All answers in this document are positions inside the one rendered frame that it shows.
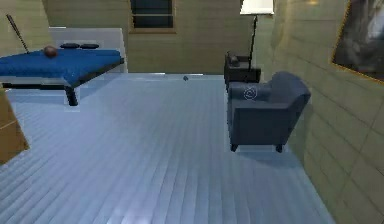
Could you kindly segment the blue bed with black frame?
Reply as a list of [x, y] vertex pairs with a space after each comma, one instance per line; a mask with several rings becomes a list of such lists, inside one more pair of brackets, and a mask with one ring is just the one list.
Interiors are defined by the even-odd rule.
[[[126, 73], [125, 45], [120, 28], [59, 28], [50, 34], [58, 55], [43, 51], [0, 57], [0, 84], [11, 89], [63, 90], [68, 104], [78, 104], [75, 89], [108, 72]], [[99, 44], [97, 49], [62, 49], [63, 43]]]

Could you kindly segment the gold framed wall picture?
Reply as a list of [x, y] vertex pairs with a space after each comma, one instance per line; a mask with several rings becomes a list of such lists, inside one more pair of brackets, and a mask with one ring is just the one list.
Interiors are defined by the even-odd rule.
[[384, 0], [349, 0], [332, 63], [384, 82]]

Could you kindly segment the white shade floor lamp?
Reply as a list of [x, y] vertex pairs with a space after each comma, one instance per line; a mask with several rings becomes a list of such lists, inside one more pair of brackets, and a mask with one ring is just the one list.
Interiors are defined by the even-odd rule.
[[255, 36], [259, 16], [273, 16], [274, 15], [274, 1], [275, 0], [243, 0], [240, 8], [242, 16], [252, 16], [252, 36], [248, 56], [248, 70], [252, 69], [253, 52], [255, 46]]

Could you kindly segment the dark window with wooden frame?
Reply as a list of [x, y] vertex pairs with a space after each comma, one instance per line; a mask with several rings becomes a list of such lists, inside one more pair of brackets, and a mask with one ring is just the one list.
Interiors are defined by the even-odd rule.
[[129, 0], [131, 33], [175, 33], [174, 0]]

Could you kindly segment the black side table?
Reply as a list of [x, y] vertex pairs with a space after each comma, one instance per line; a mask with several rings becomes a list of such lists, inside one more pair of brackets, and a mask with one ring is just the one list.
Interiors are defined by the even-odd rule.
[[226, 87], [230, 82], [255, 82], [259, 83], [260, 68], [249, 68], [248, 56], [236, 56], [234, 52], [225, 54], [224, 79]]

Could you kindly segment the black baseball bat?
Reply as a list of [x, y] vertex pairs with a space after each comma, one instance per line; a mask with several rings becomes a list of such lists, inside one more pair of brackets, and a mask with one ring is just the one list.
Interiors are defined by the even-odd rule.
[[19, 31], [19, 29], [18, 29], [18, 27], [17, 27], [17, 25], [16, 25], [16, 23], [15, 23], [13, 17], [12, 17], [10, 14], [6, 14], [6, 18], [7, 18], [7, 20], [9, 21], [9, 23], [10, 23], [12, 29], [13, 29], [14, 32], [16, 33], [17, 37], [18, 37], [19, 40], [21, 41], [21, 44], [22, 44], [24, 50], [26, 51], [27, 54], [29, 54], [30, 51], [29, 51], [29, 49], [28, 49], [28, 47], [27, 47], [27, 45], [26, 45], [24, 39], [22, 38], [21, 32]]

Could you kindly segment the brown ball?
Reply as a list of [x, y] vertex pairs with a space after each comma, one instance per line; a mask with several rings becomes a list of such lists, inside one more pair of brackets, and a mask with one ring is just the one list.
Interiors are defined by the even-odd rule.
[[57, 49], [53, 46], [46, 46], [43, 49], [43, 52], [44, 52], [45, 56], [48, 58], [53, 58], [53, 57], [56, 57], [58, 55]]

